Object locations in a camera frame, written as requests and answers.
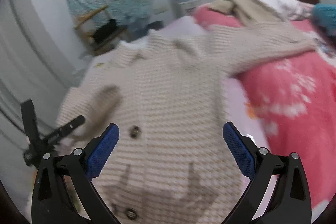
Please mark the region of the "beige white houndstooth coat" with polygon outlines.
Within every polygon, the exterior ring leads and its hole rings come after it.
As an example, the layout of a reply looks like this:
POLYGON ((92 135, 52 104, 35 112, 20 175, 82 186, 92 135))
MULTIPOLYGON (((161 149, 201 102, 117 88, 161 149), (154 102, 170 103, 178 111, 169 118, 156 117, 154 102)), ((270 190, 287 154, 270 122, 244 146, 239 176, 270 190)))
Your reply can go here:
POLYGON ((118 45, 68 91, 57 124, 85 123, 62 147, 84 147, 114 123, 120 139, 93 183, 121 223, 221 223, 242 184, 222 135, 223 79, 314 48, 286 22, 180 38, 152 31, 141 48, 118 45))

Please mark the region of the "white curtain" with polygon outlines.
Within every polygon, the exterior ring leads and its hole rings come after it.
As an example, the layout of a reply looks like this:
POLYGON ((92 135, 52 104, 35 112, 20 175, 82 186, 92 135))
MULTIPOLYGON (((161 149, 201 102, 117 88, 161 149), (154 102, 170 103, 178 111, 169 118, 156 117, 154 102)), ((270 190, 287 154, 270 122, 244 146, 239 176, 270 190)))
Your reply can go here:
POLYGON ((27 141, 21 103, 33 101, 40 133, 50 133, 63 97, 77 83, 70 69, 32 0, 1 0, 1 182, 21 213, 34 172, 23 160, 27 141))

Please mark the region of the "wooden chair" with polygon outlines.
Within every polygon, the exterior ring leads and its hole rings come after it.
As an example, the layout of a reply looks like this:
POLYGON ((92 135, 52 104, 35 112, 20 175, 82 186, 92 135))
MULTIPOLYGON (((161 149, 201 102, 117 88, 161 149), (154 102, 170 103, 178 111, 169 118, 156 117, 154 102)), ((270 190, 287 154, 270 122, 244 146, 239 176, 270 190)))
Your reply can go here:
POLYGON ((92 38, 93 34, 98 28, 102 27, 104 24, 108 23, 112 16, 108 12, 107 5, 102 6, 96 10, 82 14, 75 19, 75 32, 79 38, 83 41, 84 45, 88 47, 89 53, 98 56, 103 53, 114 49, 118 42, 125 40, 130 42, 133 35, 129 31, 127 26, 119 25, 120 30, 114 34, 111 34, 100 44, 96 44, 92 38))

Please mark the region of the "black cloth on chair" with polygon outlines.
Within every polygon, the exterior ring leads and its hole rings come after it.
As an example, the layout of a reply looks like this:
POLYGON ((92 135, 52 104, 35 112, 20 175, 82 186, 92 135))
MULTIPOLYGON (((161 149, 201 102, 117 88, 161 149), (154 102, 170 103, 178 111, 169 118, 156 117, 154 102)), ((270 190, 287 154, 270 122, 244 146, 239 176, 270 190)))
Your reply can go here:
POLYGON ((96 44, 100 44, 106 38, 111 36, 111 34, 118 32, 120 29, 121 28, 117 24, 117 21, 115 19, 110 19, 108 23, 97 29, 92 38, 96 44))

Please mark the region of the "pink floral blanket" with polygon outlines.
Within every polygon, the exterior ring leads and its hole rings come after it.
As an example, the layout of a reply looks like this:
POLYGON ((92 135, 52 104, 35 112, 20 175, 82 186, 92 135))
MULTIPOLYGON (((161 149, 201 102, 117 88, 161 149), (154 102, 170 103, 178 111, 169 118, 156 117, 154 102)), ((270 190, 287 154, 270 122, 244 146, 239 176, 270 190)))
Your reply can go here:
POLYGON ((335 195, 335 50, 310 20, 294 26, 317 42, 315 51, 223 77, 220 85, 241 133, 276 155, 299 154, 317 218, 335 195))

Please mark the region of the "white water dispenser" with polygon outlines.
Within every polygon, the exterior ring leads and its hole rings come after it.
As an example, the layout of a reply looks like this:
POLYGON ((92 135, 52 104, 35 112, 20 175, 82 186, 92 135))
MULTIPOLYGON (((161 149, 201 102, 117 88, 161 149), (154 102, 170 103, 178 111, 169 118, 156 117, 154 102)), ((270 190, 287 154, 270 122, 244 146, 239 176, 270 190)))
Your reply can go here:
POLYGON ((173 11, 176 18, 191 15, 199 6, 200 0, 190 0, 185 2, 173 2, 173 11))

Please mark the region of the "teal garment on bed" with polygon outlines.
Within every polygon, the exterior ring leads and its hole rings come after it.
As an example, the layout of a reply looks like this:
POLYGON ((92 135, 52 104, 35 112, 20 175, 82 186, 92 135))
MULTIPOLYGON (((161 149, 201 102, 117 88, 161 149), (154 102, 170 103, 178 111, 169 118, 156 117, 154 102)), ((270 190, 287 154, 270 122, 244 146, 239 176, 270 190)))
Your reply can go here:
POLYGON ((336 6, 316 4, 312 10, 313 20, 323 27, 329 36, 335 36, 336 6))

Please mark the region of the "beige garment on bed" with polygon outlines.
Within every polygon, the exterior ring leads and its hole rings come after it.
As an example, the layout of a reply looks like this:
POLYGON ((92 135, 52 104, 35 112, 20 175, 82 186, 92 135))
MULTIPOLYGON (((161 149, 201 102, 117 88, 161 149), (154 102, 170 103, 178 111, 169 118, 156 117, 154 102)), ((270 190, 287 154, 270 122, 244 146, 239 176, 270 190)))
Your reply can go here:
POLYGON ((213 0, 209 8, 221 14, 236 16, 244 26, 284 21, 274 9, 258 0, 213 0))

